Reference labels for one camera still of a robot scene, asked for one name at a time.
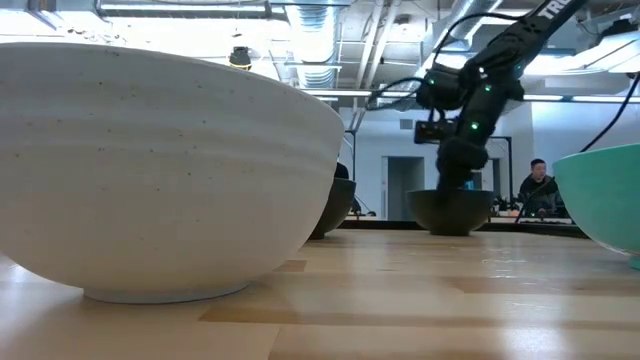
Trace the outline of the large white speckled bowl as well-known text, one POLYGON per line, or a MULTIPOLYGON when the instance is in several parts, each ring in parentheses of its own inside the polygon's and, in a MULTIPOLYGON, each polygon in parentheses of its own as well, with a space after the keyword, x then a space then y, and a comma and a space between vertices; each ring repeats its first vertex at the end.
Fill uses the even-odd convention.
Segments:
POLYGON ((0 44, 0 253, 116 303, 238 291, 294 255, 334 179, 327 104, 227 65, 0 44))

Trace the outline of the mint green bowl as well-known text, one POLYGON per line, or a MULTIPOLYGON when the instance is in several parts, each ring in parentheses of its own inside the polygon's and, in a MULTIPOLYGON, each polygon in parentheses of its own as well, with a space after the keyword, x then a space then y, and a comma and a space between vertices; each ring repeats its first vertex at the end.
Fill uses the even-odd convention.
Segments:
POLYGON ((569 155, 553 173, 580 230, 640 271, 640 143, 569 155))

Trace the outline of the person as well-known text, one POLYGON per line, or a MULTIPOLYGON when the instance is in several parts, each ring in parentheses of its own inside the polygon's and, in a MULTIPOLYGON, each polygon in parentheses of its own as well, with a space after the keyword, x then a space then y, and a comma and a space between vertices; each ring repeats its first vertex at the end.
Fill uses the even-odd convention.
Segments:
POLYGON ((519 188, 519 200, 524 217, 565 218, 568 216, 558 185, 547 174, 546 162, 536 158, 530 163, 530 174, 519 188))

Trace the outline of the black ceiling device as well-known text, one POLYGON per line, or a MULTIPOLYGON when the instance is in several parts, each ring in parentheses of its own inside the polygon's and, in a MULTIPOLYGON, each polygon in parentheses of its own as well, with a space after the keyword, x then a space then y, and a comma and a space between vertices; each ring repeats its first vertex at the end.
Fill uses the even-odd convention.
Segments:
POLYGON ((229 65, 245 71, 252 68, 252 60, 249 54, 249 48, 244 46, 234 47, 229 55, 229 65))

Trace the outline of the grey door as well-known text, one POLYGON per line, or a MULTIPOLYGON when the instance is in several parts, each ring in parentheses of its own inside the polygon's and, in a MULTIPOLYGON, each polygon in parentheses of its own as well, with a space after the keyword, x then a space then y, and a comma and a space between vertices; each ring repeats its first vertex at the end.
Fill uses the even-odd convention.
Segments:
POLYGON ((388 221, 411 221, 407 193, 424 188, 423 157, 382 158, 382 209, 388 221))

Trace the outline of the silver ceiling air duct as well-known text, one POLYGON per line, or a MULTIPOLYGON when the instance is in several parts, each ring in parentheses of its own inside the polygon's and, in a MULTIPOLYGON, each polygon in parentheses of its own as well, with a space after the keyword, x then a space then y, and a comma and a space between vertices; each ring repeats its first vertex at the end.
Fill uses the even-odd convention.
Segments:
POLYGON ((341 7, 287 5, 291 44, 298 83, 305 89, 333 88, 338 69, 338 30, 341 7))

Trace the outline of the dark grey bowl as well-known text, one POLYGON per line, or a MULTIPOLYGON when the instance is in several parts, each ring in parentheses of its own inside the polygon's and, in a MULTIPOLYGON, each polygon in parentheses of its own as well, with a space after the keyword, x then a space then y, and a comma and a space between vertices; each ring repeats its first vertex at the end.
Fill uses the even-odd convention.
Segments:
POLYGON ((495 195, 466 189, 443 195, 425 189, 409 191, 406 198, 415 222, 432 235, 468 236, 489 220, 495 195))
POLYGON ((323 239, 327 232, 336 229, 351 211, 355 198, 356 183, 352 180, 335 178, 322 215, 309 240, 323 239))

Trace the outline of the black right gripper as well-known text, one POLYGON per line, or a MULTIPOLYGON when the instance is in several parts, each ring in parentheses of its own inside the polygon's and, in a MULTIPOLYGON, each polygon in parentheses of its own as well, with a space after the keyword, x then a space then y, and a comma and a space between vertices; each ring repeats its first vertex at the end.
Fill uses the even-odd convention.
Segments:
POLYGON ((439 178, 436 189, 449 192, 462 188, 472 177, 472 172, 482 169, 489 159, 483 146, 459 137, 452 137, 439 145, 436 168, 439 178))

